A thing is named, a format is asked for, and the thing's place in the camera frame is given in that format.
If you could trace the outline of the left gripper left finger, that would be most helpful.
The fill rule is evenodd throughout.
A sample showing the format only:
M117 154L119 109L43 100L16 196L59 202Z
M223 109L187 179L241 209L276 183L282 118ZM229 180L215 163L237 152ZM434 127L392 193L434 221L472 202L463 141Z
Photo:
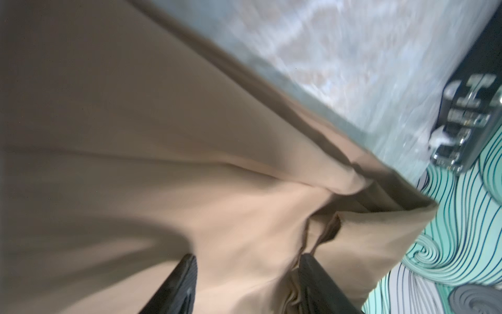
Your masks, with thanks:
M196 256L184 255L139 314L192 314L197 272Z

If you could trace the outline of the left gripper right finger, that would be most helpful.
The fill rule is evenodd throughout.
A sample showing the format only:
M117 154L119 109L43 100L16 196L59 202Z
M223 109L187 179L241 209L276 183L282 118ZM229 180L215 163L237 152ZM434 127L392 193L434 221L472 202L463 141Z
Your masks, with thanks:
M299 260L301 308L309 314L360 314L320 263L310 254Z

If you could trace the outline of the tan brown skirt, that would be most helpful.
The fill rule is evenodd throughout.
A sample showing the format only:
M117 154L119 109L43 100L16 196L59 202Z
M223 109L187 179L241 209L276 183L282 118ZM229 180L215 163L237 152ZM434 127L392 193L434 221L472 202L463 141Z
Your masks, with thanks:
M361 308L437 204L149 1L1 2L1 312L300 313L312 253Z

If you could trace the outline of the black hard case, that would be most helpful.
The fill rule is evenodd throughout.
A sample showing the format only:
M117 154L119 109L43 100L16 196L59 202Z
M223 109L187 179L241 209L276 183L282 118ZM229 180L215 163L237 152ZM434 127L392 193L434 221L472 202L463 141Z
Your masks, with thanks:
M467 172L501 127L501 9L444 86L430 161L455 174Z

